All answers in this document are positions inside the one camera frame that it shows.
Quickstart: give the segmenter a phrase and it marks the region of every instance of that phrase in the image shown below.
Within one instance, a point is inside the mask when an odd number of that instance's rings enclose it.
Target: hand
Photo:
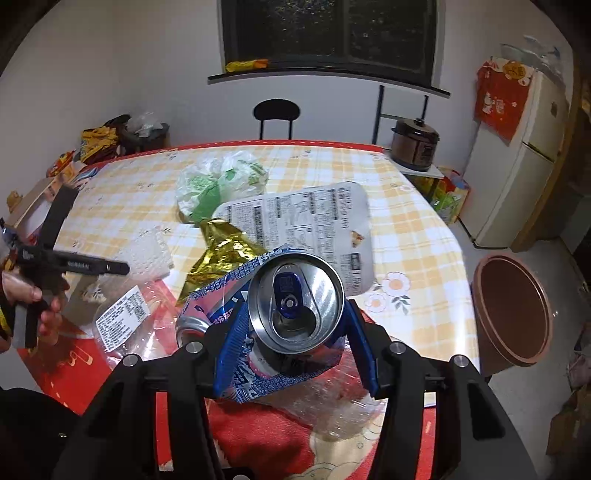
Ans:
[[[70,288],[68,283],[63,280],[63,290]],[[6,299],[11,305],[15,302],[21,301],[24,303],[35,303],[41,300],[41,290],[35,285],[31,285],[24,278],[22,278],[16,271],[2,272],[2,290]],[[42,312],[39,323],[39,330],[37,335],[40,342],[55,345],[59,336],[58,328],[61,325],[61,310],[66,304],[64,296],[53,298],[49,309]],[[5,352],[10,347],[10,342],[5,341],[0,337],[0,353]]]

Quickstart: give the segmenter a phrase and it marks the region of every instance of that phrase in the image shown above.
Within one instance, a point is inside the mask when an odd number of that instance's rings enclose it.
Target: refrigerator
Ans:
[[[477,247],[507,248],[525,225],[558,158],[568,114],[564,92],[535,72],[509,144],[480,124],[464,173],[470,193],[460,213]]]

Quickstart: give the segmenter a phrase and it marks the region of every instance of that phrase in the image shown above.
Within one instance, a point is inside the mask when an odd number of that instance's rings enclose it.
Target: plastic bucket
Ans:
[[[480,372],[485,377],[512,365],[530,367],[550,346],[550,303],[534,274],[501,254],[483,258],[474,273]]]

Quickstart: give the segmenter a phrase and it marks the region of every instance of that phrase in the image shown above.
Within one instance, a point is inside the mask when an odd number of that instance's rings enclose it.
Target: pull tab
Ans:
[[[288,319],[295,319],[300,316],[304,300],[301,293],[300,279],[295,273],[278,273],[273,279],[273,291],[279,313]]]

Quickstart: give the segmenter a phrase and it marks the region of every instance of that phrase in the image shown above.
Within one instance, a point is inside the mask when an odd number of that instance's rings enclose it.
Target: blue gripper pad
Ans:
[[[232,326],[217,356],[215,378],[213,379],[213,392],[216,397],[221,396],[224,390],[230,386],[238,357],[242,352],[242,344],[248,335],[250,317],[247,303],[239,301],[234,309],[238,309],[238,311],[232,312],[234,317]]]
[[[358,309],[351,306],[350,300],[345,302],[342,321],[346,323],[347,339],[355,358],[355,365],[361,378],[361,383],[374,397],[378,392],[378,374],[376,371],[375,358],[369,346],[367,337],[363,330],[365,320]]]

